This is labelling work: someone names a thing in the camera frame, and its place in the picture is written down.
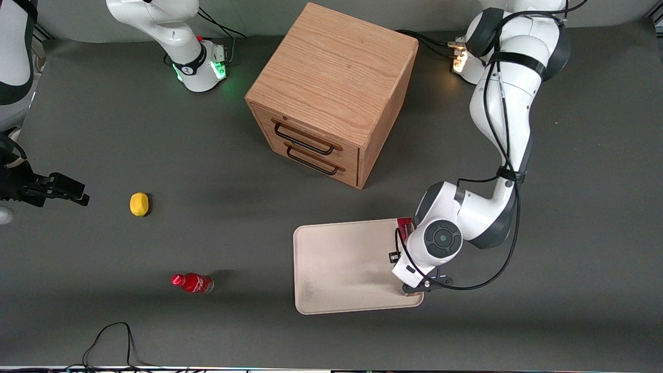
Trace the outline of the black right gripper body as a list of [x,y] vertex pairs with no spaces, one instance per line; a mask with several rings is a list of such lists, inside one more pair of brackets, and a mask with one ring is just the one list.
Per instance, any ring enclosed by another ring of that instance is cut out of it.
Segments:
[[52,198],[42,175],[33,172],[25,151],[6,134],[2,134],[1,148],[2,200],[25,202],[43,207]]

